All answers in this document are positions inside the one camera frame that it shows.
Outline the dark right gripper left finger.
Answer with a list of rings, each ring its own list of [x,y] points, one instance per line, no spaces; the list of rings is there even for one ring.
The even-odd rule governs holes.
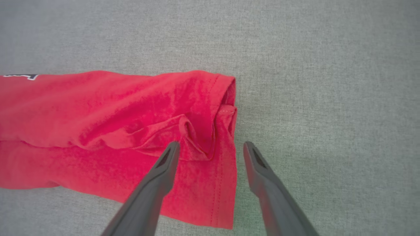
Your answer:
[[[172,190],[180,144],[171,142],[101,236],[154,236],[164,197]]]

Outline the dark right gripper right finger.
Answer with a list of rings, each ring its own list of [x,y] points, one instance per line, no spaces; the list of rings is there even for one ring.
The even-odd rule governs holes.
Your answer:
[[[267,236],[319,236],[252,142],[243,144],[249,188],[258,197]]]

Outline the red and white Bulls jersey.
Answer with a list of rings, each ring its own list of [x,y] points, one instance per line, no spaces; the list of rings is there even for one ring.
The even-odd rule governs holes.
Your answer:
[[[123,203],[178,141],[160,213],[231,230],[235,96],[233,76],[200,70],[0,76],[0,187],[62,186]]]

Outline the grey fabric sofa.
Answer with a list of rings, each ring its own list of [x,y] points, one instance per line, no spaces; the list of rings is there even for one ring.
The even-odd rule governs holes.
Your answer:
[[[236,78],[233,230],[265,236],[253,142],[320,235],[420,236],[420,0],[0,0],[0,74]]]

